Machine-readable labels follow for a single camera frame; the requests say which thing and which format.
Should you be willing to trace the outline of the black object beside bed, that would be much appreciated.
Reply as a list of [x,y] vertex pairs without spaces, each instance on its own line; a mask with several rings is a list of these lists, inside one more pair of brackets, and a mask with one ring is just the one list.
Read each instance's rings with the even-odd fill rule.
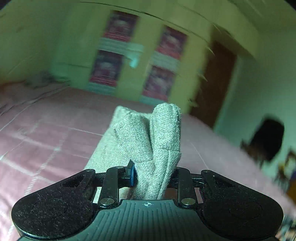
[[266,116],[253,134],[250,142],[240,143],[242,149],[261,169],[270,163],[281,149],[285,133],[284,123],[274,116]]

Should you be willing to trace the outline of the red calendar poster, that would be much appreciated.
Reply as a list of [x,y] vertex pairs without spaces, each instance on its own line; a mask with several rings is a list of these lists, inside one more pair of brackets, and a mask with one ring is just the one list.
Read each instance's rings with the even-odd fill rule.
[[140,101],[157,105],[168,101],[180,66],[187,35],[165,26],[160,41],[151,58]]
[[112,11],[99,40],[96,59],[92,68],[90,82],[102,87],[116,88],[125,60],[136,68],[144,51],[141,44],[132,43],[139,16]]

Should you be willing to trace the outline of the brown wooden door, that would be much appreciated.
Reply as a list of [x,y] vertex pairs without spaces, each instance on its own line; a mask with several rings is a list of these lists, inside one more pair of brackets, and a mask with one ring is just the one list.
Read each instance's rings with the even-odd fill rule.
[[213,128],[226,97],[237,55],[221,43],[211,45],[200,86],[192,102],[190,114]]

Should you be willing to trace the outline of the red calendar poster left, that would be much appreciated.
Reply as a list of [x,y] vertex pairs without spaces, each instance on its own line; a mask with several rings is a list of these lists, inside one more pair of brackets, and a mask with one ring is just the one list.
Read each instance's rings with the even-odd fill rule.
[[125,60],[136,68],[144,51],[141,44],[132,43],[139,16],[112,11],[99,40],[96,59],[92,68],[90,82],[102,87],[116,88]]

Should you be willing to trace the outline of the pink checked bedspread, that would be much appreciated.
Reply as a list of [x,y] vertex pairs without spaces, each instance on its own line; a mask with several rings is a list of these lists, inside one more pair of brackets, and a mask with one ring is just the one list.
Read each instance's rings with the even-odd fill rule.
[[[142,113],[151,106],[55,84],[1,86],[1,240],[17,240],[11,209],[23,196],[83,170],[119,105]],[[295,215],[293,202],[243,151],[197,118],[183,115],[181,167],[213,170],[262,192]]]

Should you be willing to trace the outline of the green wardrobe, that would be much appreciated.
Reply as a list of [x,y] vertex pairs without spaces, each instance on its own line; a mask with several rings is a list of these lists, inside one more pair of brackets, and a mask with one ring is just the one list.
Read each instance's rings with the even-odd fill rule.
[[75,88],[168,101],[188,113],[214,42],[255,56],[258,31],[230,1],[78,1],[62,23],[51,70]]

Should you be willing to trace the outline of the grey knit pant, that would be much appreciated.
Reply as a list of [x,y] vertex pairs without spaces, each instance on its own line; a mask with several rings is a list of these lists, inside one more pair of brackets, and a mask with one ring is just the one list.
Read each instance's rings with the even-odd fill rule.
[[137,185],[119,190],[121,199],[163,198],[181,157],[180,109],[170,103],[157,105],[152,113],[118,106],[85,169],[97,173],[133,161]]

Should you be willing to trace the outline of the red calendar poster right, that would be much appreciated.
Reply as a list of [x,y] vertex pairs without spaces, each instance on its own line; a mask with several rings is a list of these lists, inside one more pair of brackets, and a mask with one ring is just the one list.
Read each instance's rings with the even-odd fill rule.
[[151,58],[140,101],[157,105],[168,101],[180,66],[187,35],[165,26],[160,41]]

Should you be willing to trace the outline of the grey crumpled cloth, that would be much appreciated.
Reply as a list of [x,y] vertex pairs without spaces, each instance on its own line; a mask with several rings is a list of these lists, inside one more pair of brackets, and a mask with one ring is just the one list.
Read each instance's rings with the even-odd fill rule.
[[48,71],[41,71],[25,80],[25,85],[36,89],[46,87],[50,84],[69,84],[70,80],[66,77],[56,77]]

